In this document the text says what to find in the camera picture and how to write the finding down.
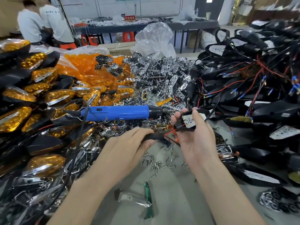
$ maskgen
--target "white t-shirt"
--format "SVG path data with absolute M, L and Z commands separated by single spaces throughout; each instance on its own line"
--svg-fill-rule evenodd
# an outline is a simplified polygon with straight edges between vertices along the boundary
M 40 16 L 43 19 L 45 27 L 52 28 L 53 37 L 56 40 L 63 43 L 74 42 L 66 20 L 62 20 L 59 8 L 54 7 L 53 5 L 40 7 Z
M 43 28 L 44 23 L 36 12 L 24 9 L 18 14 L 18 25 L 24 39 L 31 43 L 37 43 L 42 40 L 40 29 Z

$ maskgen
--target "red stool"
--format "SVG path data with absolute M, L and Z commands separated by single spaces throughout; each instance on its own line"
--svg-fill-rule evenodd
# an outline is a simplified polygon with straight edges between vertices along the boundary
M 92 45 L 92 46 L 98 46 L 98 43 L 97 43 L 95 37 L 88 37 L 88 38 L 89 38 L 89 40 L 90 40 L 90 45 Z M 81 41 L 82 41 L 82 45 L 83 45 L 83 46 L 88 45 L 87 38 L 86 38 L 84 35 L 81 35 Z
M 131 32 L 123 32 L 123 42 L 134 42 L 134 33 L 133 31 Z
M 75 45 L 75 43 L 69 43 L 69 44 L 60 44 L 60 48 L 65 49 L 65 50 L 73 50 L 76 49 L 77 46 Z

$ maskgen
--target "forearm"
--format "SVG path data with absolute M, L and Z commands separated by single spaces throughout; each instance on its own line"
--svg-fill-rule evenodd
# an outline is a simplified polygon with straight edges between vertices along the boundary
M 93 179 L 88 174 L 76 180 L 47 225 L 90 225 L 101 201 L 110 190 L 104 180 Z
M 266 224 L 221 161 L 207 161 L 196 178 L 217 224 Z

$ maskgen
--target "window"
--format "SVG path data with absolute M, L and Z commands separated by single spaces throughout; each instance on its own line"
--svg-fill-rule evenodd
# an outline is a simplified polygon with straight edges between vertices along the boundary
M 206 3 L 212 3 L 212 0 L 206 0 Z

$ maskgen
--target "pile of parts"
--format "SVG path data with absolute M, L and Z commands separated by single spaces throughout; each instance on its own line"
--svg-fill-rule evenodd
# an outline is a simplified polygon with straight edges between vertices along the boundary
M 218 30 L 217 44 L 208 45 L 195 63 L 137 52 L 130 57 L 29 53 L 28 41 L 3 41 L 0 224 L 49 218 L 106 141 L 136 126 L 155 130 L 145 140 L 162 140 L 168 153 L 161 162 L 146 154 L 143 163 L 153 165 L 155 175 L 167 164 L 175 168 L 176 130 L 195 129 L 190 111 L 171 124 L 170 117 L 184 107 L 198 107 L 204 120 L 253 129 L 251 144 L 234 146 L 215 132 L 219 158 L 233 175 L 257 186 L 287 184 L 239 163 L 244 158 L 286 168 L 291 182 L 300 184 L 299 22 L 252 26 L 261 31 L 236 30 L 230 38 Z M 150 116 L 150 111 L 158 112 Z M 152 216 L 149 211 L 146 217 Z

